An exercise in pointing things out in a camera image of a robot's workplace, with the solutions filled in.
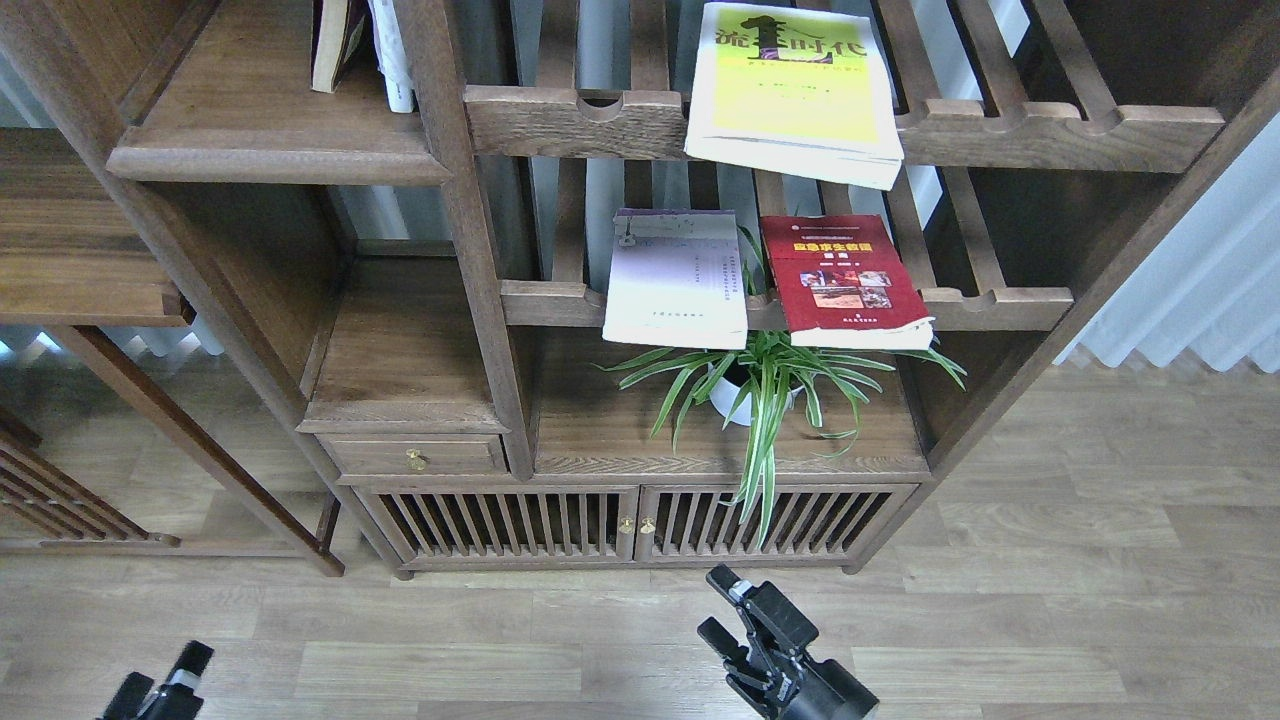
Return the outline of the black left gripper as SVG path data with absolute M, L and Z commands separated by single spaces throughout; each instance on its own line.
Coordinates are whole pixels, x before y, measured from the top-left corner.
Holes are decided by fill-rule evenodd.
M 192 720 L 204 706 L 195 692 L 214 656 L 214 648 L 189 641 L 180 651 L 166 676 L 166 685 L 155 693 L 154 679 L 129 673 L 100 714 L 105 720 Z

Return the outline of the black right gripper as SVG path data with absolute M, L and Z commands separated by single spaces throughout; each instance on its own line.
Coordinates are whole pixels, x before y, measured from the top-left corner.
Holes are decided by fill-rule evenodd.
M 726 564 L 707 573 L 708 584 L 733 605 L 748 644 L 716 619 L 698 625 L 721 657 L 726 680 L 764 719 L 876 719 L 879 700 L 832 659 L 817 662 L 806 647 L 817 626 L 776 585 L 753 585 Z

